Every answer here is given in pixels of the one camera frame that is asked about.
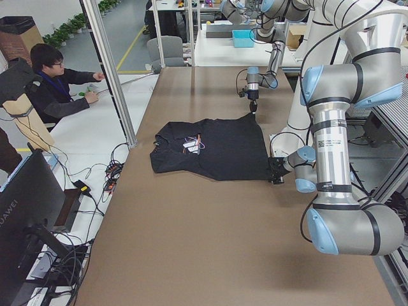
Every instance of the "metal pole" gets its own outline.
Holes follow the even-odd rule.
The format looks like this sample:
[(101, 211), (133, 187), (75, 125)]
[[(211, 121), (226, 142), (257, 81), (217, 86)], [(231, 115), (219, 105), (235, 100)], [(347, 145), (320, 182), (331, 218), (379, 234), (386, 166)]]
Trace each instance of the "metal pole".
[(188, 12), (189, 12), (189, 33), (190, 33), (190, 49), (191, 49), (191, 62), (193, 67), (196, 65), (194, 61), (194, 23), (193, 23), (193, 2), (188, 0)]
[(157, 34), (157, 44), (159, 45), (160, 63), (161, 63), (161, 67), (163, 68), (163, 67), (166, 67), (166, 63), (164, 62), (163, 44), (161, 42), (160, 20), (159, 20), (159, 13), (157, 11), (156, 0), (152, 0), (152, 5), (153, 5), (154, 26), (156, 27), (156, 34)]
[(197, 1), (197, 31), (201, 30), (200, 0)]
[(103, 27), (99, 7), (96, 4), (96, 0), (80, 0), (80, 4), (87, 20), (87, 27), (91, 34), (99, 63), (106, 77), (106, 84), (108, 85), (120, 125), (122, 126), (129, 147), (133, 148), (137, 144), (137, 139), (129, 115), (129, 110), (126, 106), (122, 87), (120, 86), (119, 77), (116, 73), (115, 63), (109, 47), (108, 37), (106, 36), (105, 28)]

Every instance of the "person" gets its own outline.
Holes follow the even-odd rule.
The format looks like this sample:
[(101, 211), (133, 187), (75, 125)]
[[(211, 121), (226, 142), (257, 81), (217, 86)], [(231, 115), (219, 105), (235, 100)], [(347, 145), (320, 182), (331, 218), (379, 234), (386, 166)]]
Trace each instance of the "person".
[(149, 3), (150, 3), (150, 6), (151, 6), (151, 0), (148, 0), (147, 3), (146, 3), (145, 20), (144, 20), (145, 28), (143, 29), (143, 32), (142, 32), (144, 35), (150, 34), (150, 31), (149, 31), (149, 8), (150, 8), (150, 6), (148, 7)]
[(0, 169), (10, 175), (21, 160), (21, 155), (8, 141), (6, 132), (0, 128)]
[[(154, 22), (153, 11), (149, 11), (152, 6), (152, 0), (146, 3), (145, 24), (149, 29), (150, 39), (157, 37), (156, 23)], [(175, 11), (159, 11), (160, 32), (162, 36), (178, 36), (181, 37), (179, 27), (177, 25), (177, 17)]]
[(74, 100), (69, 95), (69, 84), (100, 82), (105, 78), (103, 73), (65, 68), (60, 51), (44, 43), (33, 46), (30, 56), (34, 72), (43, 81), (40, 84), (28, 84), (25, 93), (44, 123), (57, 124), (61, 118), (85, 110), (91, 103), (98, 101), (98, 95), (93, 91)]

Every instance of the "glasses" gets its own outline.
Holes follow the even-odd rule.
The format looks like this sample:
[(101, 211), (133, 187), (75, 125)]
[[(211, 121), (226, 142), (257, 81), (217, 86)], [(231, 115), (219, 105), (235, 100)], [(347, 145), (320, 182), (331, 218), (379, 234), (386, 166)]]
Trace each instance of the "glasses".
[(64, 64), (63, 62), (58, 62), (57, 64), (54, 64), (53, 66), (59, 66), (60, 68), (62, 68), (63, 64)]

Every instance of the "black t-shirt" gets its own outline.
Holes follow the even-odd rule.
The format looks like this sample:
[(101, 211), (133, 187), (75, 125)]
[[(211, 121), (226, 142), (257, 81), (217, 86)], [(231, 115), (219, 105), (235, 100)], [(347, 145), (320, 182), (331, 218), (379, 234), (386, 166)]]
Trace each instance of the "black t-shirt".
[[(200, 154), (183, 146), (200, 135)], [(156, 173), (187, 170), (214, 180), (269, 180), (271, 171), (260, 126), (252, 113), (235, 120), (169, 122), (150, 153)]]

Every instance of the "sticker label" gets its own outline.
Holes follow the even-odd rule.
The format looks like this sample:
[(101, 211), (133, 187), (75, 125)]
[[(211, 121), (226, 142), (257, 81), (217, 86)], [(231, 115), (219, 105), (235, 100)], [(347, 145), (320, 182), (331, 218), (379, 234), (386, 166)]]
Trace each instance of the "sticker label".
[(344, 141), (340, 134), (326, 134), (317, 136), (318, 152), (344, 152)]
[(40, 306), (44, 300), (45, 294), (48, 288), (36, 288), (34, 289), (31, 299), (29, 300), (27, 306)]

